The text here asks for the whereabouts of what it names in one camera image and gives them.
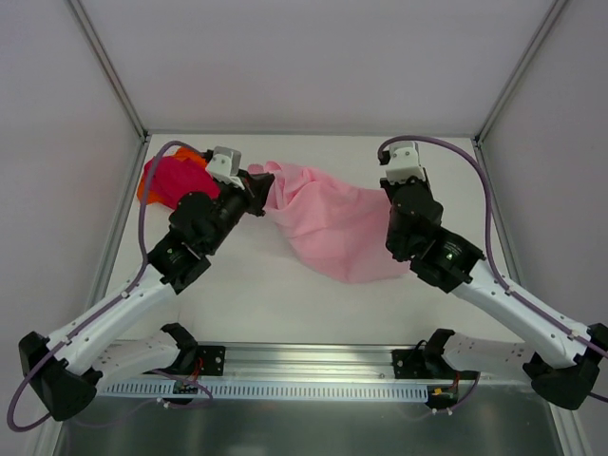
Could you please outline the light pink t shirt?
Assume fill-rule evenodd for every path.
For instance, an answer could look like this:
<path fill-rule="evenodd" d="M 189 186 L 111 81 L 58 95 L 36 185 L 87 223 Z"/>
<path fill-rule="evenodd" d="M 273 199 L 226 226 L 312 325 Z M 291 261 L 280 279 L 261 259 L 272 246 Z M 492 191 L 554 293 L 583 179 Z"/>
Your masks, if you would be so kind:
<path fill-rule="evenodd" d="M 274 175 L 266 214 L 305 266 L 350 284 L 408 273 L 386 248 L 390 202 L 383 191 L 290 163 L 251 164 L 248 171 Z"/>

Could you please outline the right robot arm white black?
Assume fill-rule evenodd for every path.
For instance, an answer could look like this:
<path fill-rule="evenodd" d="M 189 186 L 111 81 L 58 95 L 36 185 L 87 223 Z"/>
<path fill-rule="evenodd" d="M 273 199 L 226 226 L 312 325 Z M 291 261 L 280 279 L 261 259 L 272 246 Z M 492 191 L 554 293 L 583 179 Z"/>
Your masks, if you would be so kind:
<path fill-rule="evenodd" d="M 529 384 L 562 409 L 579 409 L 591 397 L 607 353 L 607 328 L 586 326 L 551 309 L 492 268 L 474 244 L 442 227 L 442 205 L 428 184 L 410 177 L 381 179 L 390 203 L 386 247 L 427 285 L 466 301 L 521 340 L 505 343 L 438 329 L 421 365 L 430 376 L 477 371 Z"/>

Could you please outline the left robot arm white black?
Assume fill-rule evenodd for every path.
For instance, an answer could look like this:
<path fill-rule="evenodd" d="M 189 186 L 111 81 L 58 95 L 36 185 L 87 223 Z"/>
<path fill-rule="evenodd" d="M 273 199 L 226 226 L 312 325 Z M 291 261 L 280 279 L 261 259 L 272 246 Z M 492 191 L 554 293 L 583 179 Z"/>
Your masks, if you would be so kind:
<path fill-rule="evenodd" d="M 169 231 L 144 254 L 122 289 L 48 336 L 30 332 L 18 344 L 24 379 L 61 422 L 85 409 L 106 387 L 162 370 L 189 373 L 199 344 L 179 323 L 144 340 L 114 341 L 141 317 L 174 299 L 211 266 L 212 256 L 245 214 L 261 217 L 275 177 L 240 170 L 219 194 L 189 192 L 169 217 Z"/>

